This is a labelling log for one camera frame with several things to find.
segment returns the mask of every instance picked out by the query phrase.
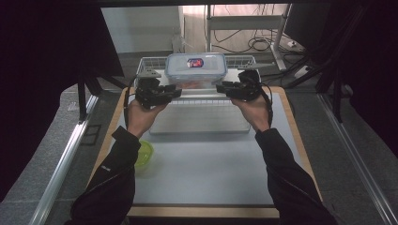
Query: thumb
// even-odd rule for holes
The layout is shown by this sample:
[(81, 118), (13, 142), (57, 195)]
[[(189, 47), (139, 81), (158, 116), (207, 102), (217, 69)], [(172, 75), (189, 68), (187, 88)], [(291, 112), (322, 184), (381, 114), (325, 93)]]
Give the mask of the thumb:
[(246, 103), (242, 100), (235, 99), (235, 98), (231, 98), (231, 102), (232, 102), (232, 104), (238, 106), (239, 108), (241, 108)]

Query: white wall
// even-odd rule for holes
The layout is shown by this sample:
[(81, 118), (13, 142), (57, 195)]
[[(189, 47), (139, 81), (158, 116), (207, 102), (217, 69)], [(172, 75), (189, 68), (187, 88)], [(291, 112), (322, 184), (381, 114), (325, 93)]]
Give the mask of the white wall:
[(172, 36), (183, 29), (182, 7), (102, 9), (118, 53), (171, 51)]

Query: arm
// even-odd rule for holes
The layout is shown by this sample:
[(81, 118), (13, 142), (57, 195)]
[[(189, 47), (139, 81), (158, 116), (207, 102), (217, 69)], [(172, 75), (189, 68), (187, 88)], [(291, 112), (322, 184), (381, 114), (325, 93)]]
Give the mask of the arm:
[(152, 126), (166, 105), (144, 109), (136, 100), (129, 105), (129, 125), (119, 127), (109, 155), (97, 168), (85, 192), (74, 202), (66, 224), (119, 225), (134, 199), (134, 163), (141, 147), (139, 138)]
[(322, 205), (314, 181), (294, 160), (283, 137), (269, 128), (263, 97), (244, 102), (231, 99), (253, 126), (268, 171), (268, 190), (280, 212), (281, 224), (337, 224)]

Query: plastic lid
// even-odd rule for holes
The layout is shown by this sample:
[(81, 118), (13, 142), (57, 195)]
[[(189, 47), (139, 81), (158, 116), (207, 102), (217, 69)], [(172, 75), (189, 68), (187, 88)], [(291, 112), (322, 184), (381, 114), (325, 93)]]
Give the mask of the plastic lid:
[(221, 53), (175, 53), (167, 57), (165, 75), (171, 78), (220, 78), (227, 72)]

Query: black jacket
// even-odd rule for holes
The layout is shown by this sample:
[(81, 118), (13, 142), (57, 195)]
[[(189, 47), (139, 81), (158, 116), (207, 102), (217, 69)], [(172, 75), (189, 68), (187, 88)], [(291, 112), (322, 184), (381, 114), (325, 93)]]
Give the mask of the black jacket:
[[(85, 193), (73, 204), (66, 224), (119, 225), (134, 199), (134, 163), (141, 144), (119, 127), (110, 154), (103, 160)], [(281, 224), (337, 224), (322, 205), (314, 181), (293, 159), (278, 130), (255, 135), (267, 163), (268, 190), (280, 212)]]

